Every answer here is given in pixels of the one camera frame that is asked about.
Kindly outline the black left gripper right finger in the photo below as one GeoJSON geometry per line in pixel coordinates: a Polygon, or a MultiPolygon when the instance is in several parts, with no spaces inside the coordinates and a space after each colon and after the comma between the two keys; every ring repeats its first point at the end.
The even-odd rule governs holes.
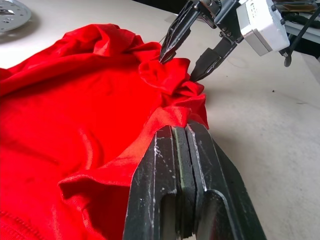
{"type": "Polygon", "coordinates": [[[196,239],[266,239],[244,181],[232,161],[204,125],[190,122],[185,132],[196,185],[196,239]]]}

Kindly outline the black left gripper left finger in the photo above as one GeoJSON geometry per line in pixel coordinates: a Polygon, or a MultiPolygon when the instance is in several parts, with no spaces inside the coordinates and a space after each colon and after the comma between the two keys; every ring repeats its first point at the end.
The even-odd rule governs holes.
{"type": "Polygon", "coordinates": [[[196,185],[187,134],[164,126],[132,177],[122,238],[183,240],[192,236],[196,185]]]}

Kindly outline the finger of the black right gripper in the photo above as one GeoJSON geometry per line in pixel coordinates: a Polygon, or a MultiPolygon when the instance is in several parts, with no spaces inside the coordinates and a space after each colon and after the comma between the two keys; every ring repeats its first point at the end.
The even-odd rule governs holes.
{"type": "Polygon", "coordinates": [[[196,61],[190,75],[192,82],[198,82],[210,75],[241,42],[240,31],[237,34],[221,31],[219,36],[221,37],[219,43],[213,49],[207,48],[196,61]]]}
{"type": "Polygon", "coordinates": [[[183,44],[191,32],[191,25],[200,14],[200,2],[187,2],[170,25],[161,46],[159,62],[170,61],[177,49],[183,44]]]}

